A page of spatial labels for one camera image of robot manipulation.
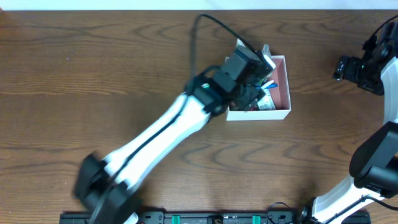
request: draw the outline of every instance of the wood grain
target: wood grain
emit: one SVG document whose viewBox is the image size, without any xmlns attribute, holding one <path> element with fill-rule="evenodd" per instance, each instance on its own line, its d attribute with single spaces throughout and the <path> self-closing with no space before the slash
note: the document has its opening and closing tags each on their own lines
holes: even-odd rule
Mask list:
<svg viewBox="0 0 398 224">
<path fill-rule="evenodd" d="M 155 121 L 189 74 L 196 11 L 4 12 L 0 19 L 0 223 L 57 223 L 82 210 L 70 192 L 81 160 L 121 147 Z M 383 97 L 331 75 L 394 11 L 213 11 L 255 47 L 285 55 L 292 112 L 283 121 L 214 119 L 148 176 L 146 205 L 167 210 L 299 206 L 348 174 L 381 127 Z M 198 68 L 234 38 L 203 21 Z M 388 200 L 397 206 L 398 200 Z M 366 207 L 373 223 L 398 214 Z"/>
</svg>

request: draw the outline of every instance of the cable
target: cable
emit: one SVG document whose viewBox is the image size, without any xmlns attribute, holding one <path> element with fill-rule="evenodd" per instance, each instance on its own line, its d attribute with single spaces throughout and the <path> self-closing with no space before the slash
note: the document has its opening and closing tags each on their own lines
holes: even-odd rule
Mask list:
<svg viewBox="0 0 398 224">
<path fill-rule="evenodd" d="M 325 222 L 325 224 L 331 223 L 333 220 L 335 220 L 336 218 L 342 216 L 344 213 L 350 211 L 352 208 L 354 208 L 355 206 L 359 205 L 360 203 L 365 202 L 367 199 L 372 200 L 372 201 L 378 203 L 379 205 L 381 205 L 381 206 L 383 206 L 385 208 L 388 208 L 390 210 L 398 212 L 398 207 L 394 207 L 394 206 L 388 205 L 388 204 L 386 204 L 386 203 L 384 203 L 384 202 L 382 202 L 382 201 L 380 201 L 380 200 L 378 200 L 378 199 L 376 199 L 374 197 L 362 196 L 359 200 L 357 200 L 356 202 L 352 203 L 350 206 L 346 207 L 343 211 L 341 211 L 339 213 L 336 213 L 336 215 L 333 216 L 331 219 L 329 219 L 327 222 Z"/>
<path fill-rule="evenodd" d="M 94 211 L 91 214 L 90 219 L 88 220 L 88 224 L 95 224 L 95 220 L 96 220 L 98 214 L 100 213 L 100 211 L 102 210 L 102 206 L 104 205 L 106 199 L 108 198 L 108 196 L 112 190 L 113 190 L 113 186 L 110 186 L 107 189 L 105 189 L 105 191 L 102 193 L 101 197 L 99 198 L 99 200 L 97 202 L 97 206 L 94 208 Z"/>
<path fill-rule="evenodd" d="M 225 25 L 224 23 L 222 23 L 221 21 L 219 21 L 218 19 L 214 18 L 211 15 L 200 14 L 193 21 L 193 25 L 191 28 L 191 42 L 190 42 L 191 76 L 195 76 L 196 71 L 197 71 L 196 64 L 195 64 L 195 62 L 197 61 L 196 40 L 197 40 L 198 25 L 199 25 L 200 19 L 202 17 L 208 18 L 208 19 L 212 20 L 213 22 L 217 23 L 218 25 L 220 25 L 222 28 L 226 29 L 229 33 L 231 33 L 236 38 L 241 40 L 242 43 L 244 43 L 245 46 L 248 47 L 248 49 L 251 50 L 253 53 L 255 53 L 264 63 L 267 63 L 265 58 L 262 55 L 257 54 L 254 47 L 247 40 L 243 39 L 239 34 L 235 33 L 235 31 L 233 31 L 227 25 Z"/>
<path fill-rule="evenodd" d="M 220 68 L 219 65 L 210 65 L 209 67 L 204 69 L 203 72 L 199 73 L 198 76 L 206 75 L 207 73 L 211 72 L 212 70 L 216 70 L 216 69 L 219 69 L 219 68 Z"/>
<path fill-rule="evenodd" d="M 386 22 L 384 22 L 383 24 L 381 24 L 381 26 L 379 26 L 379 28 L 377 28 L 377 29 L 373 32 L 373 34 L 371 35 L 371 37 L 374 36 L 374 35 L 376 35 L 377 32 L 379 32 L 379 30 L 381 30 L 381 29 L 384 27 L 384 25 L 386 25 L 387 23 L 389 23 L 390 21 L 392 21 L 392 20 L 394 20 L 394 19 L 396 19 L 396 18 L 398 18 L 398 15 L 395 15 L 395 16 L 391 17 L 391 18 L 388 19 Z"/>
<path fill-rule="evenodd" d="M 270 209 L 272 209 L 273 208 L 273 206 L 275 206 L 275 205 L 285 205 L 287 208 L 290 208 L 288 205 L 286 205 L 286 203 L 284 203 L 284 202 L 275 202 L 275 203 L 273 203 L 272 205 L 270 205 L 269 207 L 268 207 L 268 209 L 267 209 L 267 211 L 266 211 L 266 217 L 267 217 L 267 219 L 272 223 L 272 224 L 276 224 L 274 221 L 272 221 L 272 217 L 270 217 L 269 215 L 268 215 L 268 211 L 270 210 Z M 292 224 L 294 221 L 293 221 L 293 218 L 292 218 L 292 221 L 290 221 L 290 222 L 286 222 L 286 224 Z"/>
</svg>

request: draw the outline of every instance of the green connector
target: green connector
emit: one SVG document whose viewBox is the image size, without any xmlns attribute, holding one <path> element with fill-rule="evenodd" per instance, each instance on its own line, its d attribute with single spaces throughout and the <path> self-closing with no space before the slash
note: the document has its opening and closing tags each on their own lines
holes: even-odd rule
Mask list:
<svg viewBox="0 0 398 224">
<path fill-rule="evenodd" d="M 253 215 L 253 224 L 261 224 L 261 217 L 258 215 Z"/>
<path fill-rule="evenodd" d="M 180 216 L 179 215 L 172 216 L 172 224 L 180 224 Z"/>
</svg>

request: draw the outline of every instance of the black joint housing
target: black joint housing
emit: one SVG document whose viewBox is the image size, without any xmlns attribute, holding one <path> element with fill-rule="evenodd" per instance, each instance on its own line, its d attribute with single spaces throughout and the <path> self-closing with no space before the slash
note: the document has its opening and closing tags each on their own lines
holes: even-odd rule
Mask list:
<svg viewBox="0 0 398 224">
<path fill-rule="evenodd" d="M 111 180 L 105 166 L 95 154 L 88 155 L 81 164 L 73 194 L 93 214 L 94 223 L 123 224 L 141 206 L 141 200 L 127 190 L 124 182 Z"/>
<path fill-rule="evenodd" d="M 199 75 L 186 85 L 193 86 L 192 94 L 205 105 L 205 111 L 218 116 L 224 113 L 228 103 L 235 102 L 237 108 L 245 108 L 264 92 L 254 88 L 272 70 L 261 52 L 238 46 L 228 61 L 212 77 Z"/>
<path fill-rule="evenodd" d="M 354 185 L 385 198 L 398 194 L 397 146 L 398 124 L 387 122 L 355 151 L 349 164 Z"/>
</svg>

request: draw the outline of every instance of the white wall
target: white wall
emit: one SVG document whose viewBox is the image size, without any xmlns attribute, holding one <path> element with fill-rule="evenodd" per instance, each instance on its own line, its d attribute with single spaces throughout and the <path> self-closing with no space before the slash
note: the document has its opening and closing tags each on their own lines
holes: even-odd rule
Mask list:
<svg viewBox="0 0 398 224">
<path fill-rule="evenodd" d="M 398 9 L 398 0 L 0 0 L 5 10 Z"/>
</svg>

